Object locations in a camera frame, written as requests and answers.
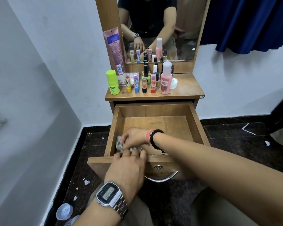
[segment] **mirror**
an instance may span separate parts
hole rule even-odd
[[[126,63],[194,60],[206,1],[117,0]]]

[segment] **crumpled cloth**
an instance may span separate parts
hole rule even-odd
[[[123,144],[123,143],[120,143],[121,139],[122,139],[122,137],[121,137],[121,136],[118,136],[118,137],[117,137],[117,140],[116,140],[116,142],[115,142],[115,147],[116,147],[116,149],[117,149],[117,152],[123,152],[122,147],[123,147],[124,144]],[[142,148],[141,148],[141,147],[138,147],[138,148],[132,147],[132,148],[130,148],[129,150],[130,150],[130,152],[132,152],[133,150],[139,150],[139,151],[141,151]]]

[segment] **drawer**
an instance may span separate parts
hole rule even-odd
[[[104,179],[116,152],[115,142],[130,127],[161,129],[166,134],[209,146],[192,102],[161,102],[139,104],[117,104],[113,114],[108,142],[103,157],[89,157],[88,165]],[[174,178],[189,178],[192,173],[149,145],[142,145],[148,152],[145,176],[161,180],[178,173]]]

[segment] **pink bottle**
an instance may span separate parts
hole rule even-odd
[[[162,56],[162,38],[156,39],[155,55],[156,55],[157,61],[160,62],[160,59]]]
[[[163,65],[163,73],[161,74],[161,93],[169,94],[171,82],[173,79],[171,75],[172,63],[164,62]]]

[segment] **black t-shirt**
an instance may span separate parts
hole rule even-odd
[[[119,0],[118,7],[129,11],[132,27],[142,38],[156,37],[164,27],[164,10],[177,7],[177,0]]]

